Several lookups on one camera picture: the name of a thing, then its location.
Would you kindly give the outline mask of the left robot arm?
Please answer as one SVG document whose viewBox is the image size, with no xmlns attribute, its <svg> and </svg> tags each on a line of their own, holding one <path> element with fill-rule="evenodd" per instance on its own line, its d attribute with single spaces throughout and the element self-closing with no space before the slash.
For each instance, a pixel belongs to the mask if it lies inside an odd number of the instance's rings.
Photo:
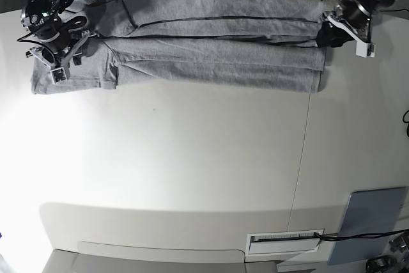
<svg viewBox="0 0 409 273">
<path fill-rule="evenodd" d="M 340 0 L 326 20 L 347 32 L 358 43 L 371 45 L 371 23 L 380 8 L 389 8 L 397 0 Z"/>
</svg>

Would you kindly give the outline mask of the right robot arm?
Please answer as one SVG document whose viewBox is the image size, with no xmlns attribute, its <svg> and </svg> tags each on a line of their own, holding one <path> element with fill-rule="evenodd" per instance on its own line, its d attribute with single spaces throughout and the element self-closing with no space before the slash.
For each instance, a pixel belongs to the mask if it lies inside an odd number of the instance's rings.
<svg viewBox="0 0 409 273">
<path fill-rule="evenodd" d="M 52 67 L 89 36 L 124 63 L 169 73 L 227 66 L 321 70 L 330 46 L 325 5 L 310 0 L 28 0 L 22 24 L 38 37 L 36 54 Z"/>
</svg>

